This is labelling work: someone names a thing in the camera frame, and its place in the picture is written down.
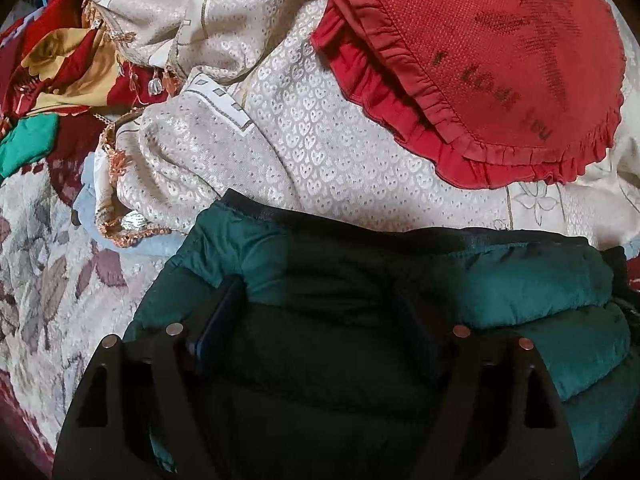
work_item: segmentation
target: tassel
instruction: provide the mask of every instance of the tassel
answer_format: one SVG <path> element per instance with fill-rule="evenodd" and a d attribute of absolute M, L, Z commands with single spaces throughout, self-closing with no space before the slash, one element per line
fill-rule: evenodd
<path fill-rule="evenodd" d="M 180 92 L 180 81 L 176 76 L 171 74 L 169 69 L 165 69 L 162 75 L 162 88 L 164 88 L 171 97 L 178 95 Z"/>
<path fill-rule="evenodd" d="M 125 75 L 125 60 L 122 59 L 122 56 L 120 55 L 120 53 L 116 53 L 116 63 L 118 64 L 118 77 L 122 77 Z"/>
<path fill-rule="evenodd" d="M 133 70 L 129 73 L 129 90 L 138 94 L 138 74 Z"/>
<path fill-rule="evenodd" d="M 158 69 L 154 69 L 154 77 L 146 87 L 149 91 L 150 96 L 160 95 L 162 93 L 162 81 L 158 77 Z"/>
<path fill-rule="evenodd" d="M 107 158 L 109 161 L 109 181 L 114 186 L 118 177 L 124 175 L 129 157 L 123 150 L 111 150 L 107 153 Z"/>

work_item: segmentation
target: teal puffer jacket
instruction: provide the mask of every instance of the teal puffer jacket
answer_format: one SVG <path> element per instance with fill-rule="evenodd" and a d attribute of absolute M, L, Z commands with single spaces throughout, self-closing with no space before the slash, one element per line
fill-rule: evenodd
<path fill-rule="evenodd" d="M 625 423 L 640 359 L 612 270 L 583 238 L 471 228 L 376 233 L 235 193 L 198 216 L 126 340 L 162 330 L 240 274 L 249 306 L 194 393 L 244 480 L 385 479 L 412 470 L 440 394 L 407 357 L 388 308 L 398 282 L 450 322 L 535 342 L 587 472 Z M 158 457 L 162 437 L 154 432 Z"/>

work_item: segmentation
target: dark marking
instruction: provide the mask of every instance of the dark marking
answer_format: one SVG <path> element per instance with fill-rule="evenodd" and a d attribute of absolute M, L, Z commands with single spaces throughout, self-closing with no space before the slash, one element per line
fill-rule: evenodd
<path fill-rule="evenodd" d="M 547 140 L 551 136 L 551 131 L 546 128 L 545 123 L 540 119 L 533 121 L 531 131 L 538 134 L 541 140 Z"/>
<path fill-rule="evenodd" d="M 535 112 L 536 112 L 535 108 L 529 108 L 529 110 L 527 111 L 527 115 L 525 115 L 523 120 L 520 121 L 520 125 L 525 126 L 526 124 L 529 124 Z"/>
<path fill-rule="evenodd" d="M 491 72 L 481 73 L 476 77 L 474 86 L 482 92 L 491 92 L 494 89 L 494 75 Z"/>
<path fill-rule="evenodd" d="M 495 93 L 494 96 L 496 99 L 498 99 L 498 101 L 500 102 L 505 102 L 507 100 L 507 98 L 509 97 L 509 94 L 511 93 L 511 90 L 513 90 L 512 88 L 498 88 Z"/>
<path fill-rule="evenodd" d="M 572 6 L 572 0 L 520 0 L 519 12 L 488 10 L 476 15 L 477 23 L 498 34 L 517 32 L 522 50 L 542 58 L 541 75 L 549 93 L 563 110 L 568 109 L 569 98 L 558 63 L 561 29 L 573 36 L 581 34 L 572 16 Z"/>
<path fill-rule="evenodd" d="M 438 66 L 442 63 L 442 60 L 447 57 L 448 52 L 446 50 L 441 50 L 433 57 L 433 61 L 431 62 L 431 66 Z"/>
<path fill-rule="evenodd" d="M 511 109 L 513 108 L 513 105 L 516 104 L 521 97 L 522 96 L 517 92 L 512 92 L 509 98 L 506 101 L 504 101 L 502 104 L 504 105 L 505 108 L 507 108 L 508 111 L 511 111 Z"/>
<path fill-rule="evenodd" d="M 476 72 L 476 70 L 478 70 L 478 65 L 472 65 L 466 68 L 462 73 L 462 76 L 460 76 L 460 79 L 465 83 L 469 83 L 470 85 L 473 84 L 473 82 L 471 81 L 471 76 Z"/>

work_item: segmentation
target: beige cloth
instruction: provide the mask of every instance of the beige cloth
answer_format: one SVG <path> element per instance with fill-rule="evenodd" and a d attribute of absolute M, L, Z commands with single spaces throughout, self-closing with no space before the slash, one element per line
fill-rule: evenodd
<path fill-rule="evenodd" d="M 128 157 L 117 178 L 120 201 L 184 232 L 201 209 L 234 187 L 268 205 L 375 230 L 542 229 L 585 236 L 598 248 L 640 233 L 632 203 L 640 193 L 619 174 L 634 166 L 632 147 L 640 136 L 640 71 L 634 61 L 640 48 L 632 36 L 625 37 L 623 122 L 606 160 L 567 186 L 463 190 L 441 181 L 430 161 L 402 149 L 341 95 L 309 43 L 325 3 L 303 5 L 285 40 L 233 86 L 236 112 L 244 110 L 253 121 L 249 134 L 230 128 L 222 107 L 194 94 L 196 81 L 204 81 L 210 101 L 225 98 L 204 70 L 194 70 L 180 96 L 149 106 L 138 124 L 120 128 L 116 147 Z M 113 189 L 98 193 L 110 197 Z"/>
<path fill-rule="evenodd" d="M 126 59 L 164 68 L 189 0 L 91 1 Z"/>
<path fill-rule="evenodd" d="M 209 66 L 212 76 L 230 82 L 284 39 L 295 12 L 311 0 L 91 1 L 115 37 L 126 38 L 119 50 L 131 62 L 168 62 L 182 81 L 193 67 Z"/>

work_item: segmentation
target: red ruffle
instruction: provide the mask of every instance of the red ruffle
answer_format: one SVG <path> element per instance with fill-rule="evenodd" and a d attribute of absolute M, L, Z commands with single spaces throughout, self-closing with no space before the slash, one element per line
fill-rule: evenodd
<path fill-rule="evenodd" d="M 610 9 L 609 17 L 615 29 Z M 587 164 L 604 158 L 620 123 L 625 69 L 620 38 L 619 51 L 608 54 L 617 59 L 620 86 L 604 107 L 604 119 L 580 141 L 561 148 L 477 138 L 422 69 L 380 0 L 330 0 L 312 43 L 327 57 L 348 99 L 390 129 L 400 145 L 435 162 L 438 175 L 458 187 L 573 181 Z"/>

